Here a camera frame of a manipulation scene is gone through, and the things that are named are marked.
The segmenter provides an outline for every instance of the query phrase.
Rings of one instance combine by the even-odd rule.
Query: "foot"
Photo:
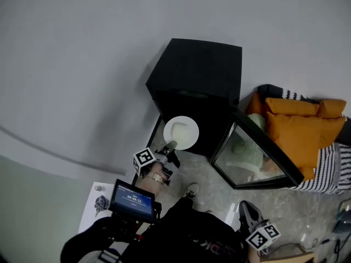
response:
[[[188,188],[186,188],[184,196],[185,198],[190,198],[192,201],[195,199],[197,193],[199,192],[200,186],[197,183],[191,183]]]

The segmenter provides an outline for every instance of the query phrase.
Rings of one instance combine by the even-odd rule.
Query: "bracelet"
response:
[[[159,174],[157,173],[152,173],[152,172],[149,172],[146,176],[147,178],[152,178],[153,180],[161,183],[161,184],[165,184],[165,181],[166,179],[164,179],[162,176],[160,176]]]

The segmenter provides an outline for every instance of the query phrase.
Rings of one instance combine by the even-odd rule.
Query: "white plate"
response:
[[[177,142],[177,150],[191,148],[199,138],[199,127],[196,122],[187,116],[178,116],[170,119],[163,130],[166,143]]]

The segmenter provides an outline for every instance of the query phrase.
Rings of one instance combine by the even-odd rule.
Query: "wrist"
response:
[[[165,180],[168,180],[168,176],[166,174],[163,173],[162,171],[162,167],[163,165],[160,162],[155,162],[152,167],[150,172],[151,173],[155,173],[158,174],[160,177],[162,177]]]

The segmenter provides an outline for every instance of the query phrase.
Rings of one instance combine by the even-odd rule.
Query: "gray wall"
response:
[[[28,168],[0,156],[0,253],[9,263],[59,262],[92,184]]]
[[[350,30],[351,0],[0,0],[0,125],[132,176],[157,117],[144,84],[172,37],[242,46],[242,98],[270,83],[350,115]]]

